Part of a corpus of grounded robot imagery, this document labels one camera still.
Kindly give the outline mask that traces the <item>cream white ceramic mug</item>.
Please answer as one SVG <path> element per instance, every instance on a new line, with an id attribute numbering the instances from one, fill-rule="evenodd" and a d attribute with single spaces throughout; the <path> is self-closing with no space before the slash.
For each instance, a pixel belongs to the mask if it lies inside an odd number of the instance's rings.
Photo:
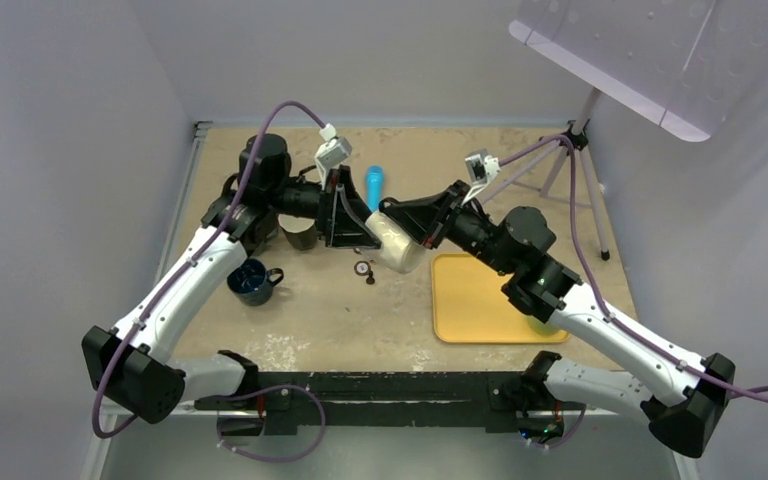
<path id="1" fill-rule="evenodd" d="M 426 249 L 390 217 L 375 211 L 367 218 L 365 226 L 381 243 L 378 249 L 366 253 L 377 265 L 400 274 L 408 274 L 420 265 Z"/>

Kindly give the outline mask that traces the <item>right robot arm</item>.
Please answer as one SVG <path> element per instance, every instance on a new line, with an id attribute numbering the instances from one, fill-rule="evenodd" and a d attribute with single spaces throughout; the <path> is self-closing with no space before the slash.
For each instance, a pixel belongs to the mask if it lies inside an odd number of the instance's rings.
<path id="1" fill-rule="evenodd" d="M 559 400 L 626 415 L 672 451 L 700 458 L 729 403 L 734 363 L 684 349 L 613 309 L 594 281 L 583 281 L 549 254 L 556 236 L 539 209 L 517 206 L 496 223 L 466 198 L 468 189 L 456 181 L 434 196 L 387 197 L 379 211 L 422 247 L 448 240 L 508 276 L 501 291 L 515 309 L 574 335 L 622 368 L 588 369 L 541 353 L 521 381 L 524 399 L 536 407 Z"/>

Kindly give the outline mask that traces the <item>black ceramic mug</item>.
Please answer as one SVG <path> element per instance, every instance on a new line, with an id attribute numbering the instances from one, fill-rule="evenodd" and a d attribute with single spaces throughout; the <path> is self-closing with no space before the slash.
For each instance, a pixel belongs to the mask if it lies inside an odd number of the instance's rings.
<path id="1" fill-rule="evenodd" d="M 279 215 L 278 224 L 285 239 L 299 251 L 308 251 L 316 247 L 318 234 L 314 219 Z"/>

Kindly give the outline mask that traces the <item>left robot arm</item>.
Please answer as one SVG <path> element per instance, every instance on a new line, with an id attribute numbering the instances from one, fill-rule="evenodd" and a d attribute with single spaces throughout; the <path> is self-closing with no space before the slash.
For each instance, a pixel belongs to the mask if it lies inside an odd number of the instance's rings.
<path id="1" fill-rule="evenodd" d="M 168 361 L 202 305 L 276 229 L 279 215 L 311 219 L 328 248 L 378 250 L 367 227 L 371 212 L 345 162 L 352 147 L 332 132 L 317 149 L 317 181 L 292 175 L 285 139 L 253 136 L 239 156 L 240 170 L 224 182 L 182 256 L 147 297 L 108 329 L 91 328 L 81 341 L 91 384 L 99 396 L 149 424 L 165 419 L 187 396 L 218 396 L 244 409 L 257 399 L 258 382 L 243 359 L 219 355 L 219 371 L 197 381 L 190 367 Z"/>

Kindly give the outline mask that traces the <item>dark blue ceramic mug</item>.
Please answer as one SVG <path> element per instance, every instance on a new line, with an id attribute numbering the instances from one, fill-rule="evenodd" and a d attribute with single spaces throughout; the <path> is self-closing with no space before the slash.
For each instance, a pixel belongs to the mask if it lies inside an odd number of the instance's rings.
<path id="1" fill-rule="evenodd" d="M 260 260 L 251 258 L 226 277 L 226 285 L 243 304 L 254 307 L 266 304 L 284 278 L 283 269 L 267 268 Z"/>

